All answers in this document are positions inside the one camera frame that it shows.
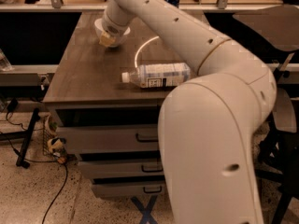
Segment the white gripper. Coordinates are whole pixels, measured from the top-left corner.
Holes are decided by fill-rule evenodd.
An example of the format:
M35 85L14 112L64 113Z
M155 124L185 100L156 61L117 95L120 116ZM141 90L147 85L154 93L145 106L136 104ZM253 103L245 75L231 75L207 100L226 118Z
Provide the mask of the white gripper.
M102 18L102 26L105 31L100 34L99 44L111 47L115 41L115 36L123 36L129 27L130 15L120 8L107 8Z

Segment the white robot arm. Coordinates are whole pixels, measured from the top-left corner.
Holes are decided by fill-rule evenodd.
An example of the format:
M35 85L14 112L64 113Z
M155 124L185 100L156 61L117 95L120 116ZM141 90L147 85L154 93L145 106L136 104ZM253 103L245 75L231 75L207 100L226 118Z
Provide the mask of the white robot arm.
M104 28L138 17L195 73L164 99L158 140L176 224L263 224L252 136L274 107L272 71L229 36L164 0L109 0Z

